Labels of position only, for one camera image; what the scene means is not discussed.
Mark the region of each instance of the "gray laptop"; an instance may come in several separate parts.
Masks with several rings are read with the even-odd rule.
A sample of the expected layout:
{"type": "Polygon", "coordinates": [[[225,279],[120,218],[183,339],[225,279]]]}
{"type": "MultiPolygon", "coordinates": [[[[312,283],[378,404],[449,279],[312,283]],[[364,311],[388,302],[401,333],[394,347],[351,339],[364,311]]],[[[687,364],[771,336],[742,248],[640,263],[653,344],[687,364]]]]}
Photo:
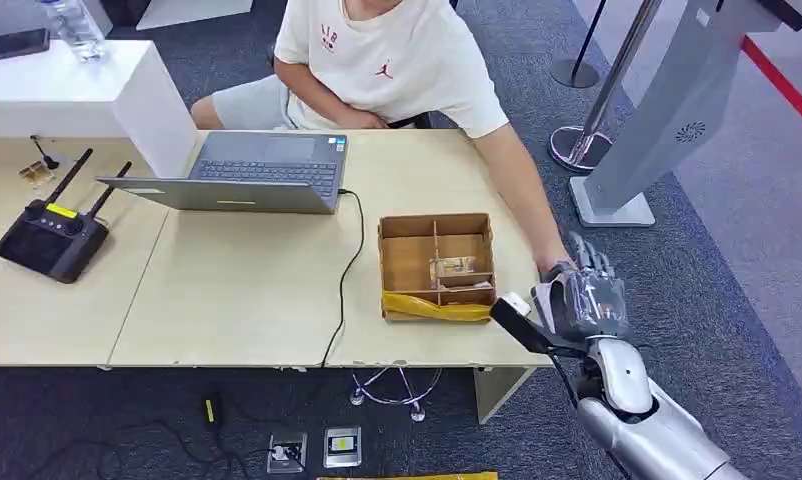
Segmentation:
{"type": "Polygon", "coordinates": [[[332,214],[344,135],[210,132],[187,179],[98,177],[179,210],[332,214]]]}

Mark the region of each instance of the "metal pole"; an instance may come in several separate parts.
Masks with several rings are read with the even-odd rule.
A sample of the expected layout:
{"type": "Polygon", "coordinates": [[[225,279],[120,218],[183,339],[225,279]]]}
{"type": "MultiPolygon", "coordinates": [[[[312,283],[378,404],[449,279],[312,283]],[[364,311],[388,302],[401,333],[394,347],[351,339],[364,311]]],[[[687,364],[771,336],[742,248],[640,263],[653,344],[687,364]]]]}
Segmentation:
{"type": "Polygon", "coordinates": [[[578,74],[578,67],[581,66],[581,62],[584,60],[584,55],[586,55],[587,48],[589,48],[589,42],[592,41],[595,28],[598,27],[598,20],[601,18],[601,12],[604,11],[604,5],[606,4],[607,0],[601,0],[601,2],[598,3],[598,8],[595,10],[595,16],[592,17],[592,23],[589,25],[589,32],[584,39],[584,44],[581,45],[581,52],[578,54],[578,60],[575,62],[575,67],[572,69],[572,78],[578,74]]]}
{"type": "Polygon", "coordinates": [[[561,127],[551,135],[549,152],[560,165],[576,172],[591,172],[612,146],[610,139],[598,128],[610,106],[613,92],[621,85],[661,1],[643,0],[584,126],[561,127]]]}
{"type": "Polygon", "coordinates": [[[598,26],[601,12],[604,11],[604,5],[606,4],[607,0],[599,2],[577,60],[574,62],[568,58],[558,60],[551,66],[551,76],[557,83],[572,88],[589,88],[598,83],[599,78],[601,78],[598,71],[592,65],[583,63],[583,60],[592,41],[592,36],[595,34],[595,28],[598,26]]]}

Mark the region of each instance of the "cardboard box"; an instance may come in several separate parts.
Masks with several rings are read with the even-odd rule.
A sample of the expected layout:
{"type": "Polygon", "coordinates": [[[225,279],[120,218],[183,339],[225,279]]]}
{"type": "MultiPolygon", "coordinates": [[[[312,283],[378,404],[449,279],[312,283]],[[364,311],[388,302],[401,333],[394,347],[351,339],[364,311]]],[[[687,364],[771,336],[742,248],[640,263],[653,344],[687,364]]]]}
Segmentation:
{"type": "MultiPolygon", "coordinates": [[[[437,305],[495,303],[489,215],[384,217],[378,226],[378,242],[384,291],[437,305]]],[[[383,317],[433,320],[385,308],[383,317]]]]}

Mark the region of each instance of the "gray shorts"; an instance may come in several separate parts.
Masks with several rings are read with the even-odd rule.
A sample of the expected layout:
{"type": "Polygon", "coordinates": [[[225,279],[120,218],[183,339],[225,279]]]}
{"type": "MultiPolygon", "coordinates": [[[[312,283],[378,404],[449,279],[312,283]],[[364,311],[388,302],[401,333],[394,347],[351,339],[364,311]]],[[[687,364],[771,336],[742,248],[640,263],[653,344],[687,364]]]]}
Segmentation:
{"type": "Polygon", "coordinates": [[[297,128],[286,113],[289,89],[277,75],[215,92],[213,106],[227,130],[297,128]]]}

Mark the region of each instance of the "yellow object on floor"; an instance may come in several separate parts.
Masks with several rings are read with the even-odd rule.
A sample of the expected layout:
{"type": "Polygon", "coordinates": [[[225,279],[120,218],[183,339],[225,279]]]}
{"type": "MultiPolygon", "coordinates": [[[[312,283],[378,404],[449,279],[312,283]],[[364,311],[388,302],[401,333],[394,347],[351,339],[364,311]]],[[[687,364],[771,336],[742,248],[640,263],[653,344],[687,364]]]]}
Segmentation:
{"type": "Polygon", "coordinates": [[[389,292],[383,292],[383,308],[393,312],[452,322],[479,322],[489,318],[489,307],[486,305],[440,306],[422,298],[389,292]]]}
{"type": "Polygon", "coordinates": [[[451,475],[433,475],[430,477],[385,477],[385,478],[334,478],[321,477],[319,480],[498,480],[497,472],[457,473],[451,475]]]}

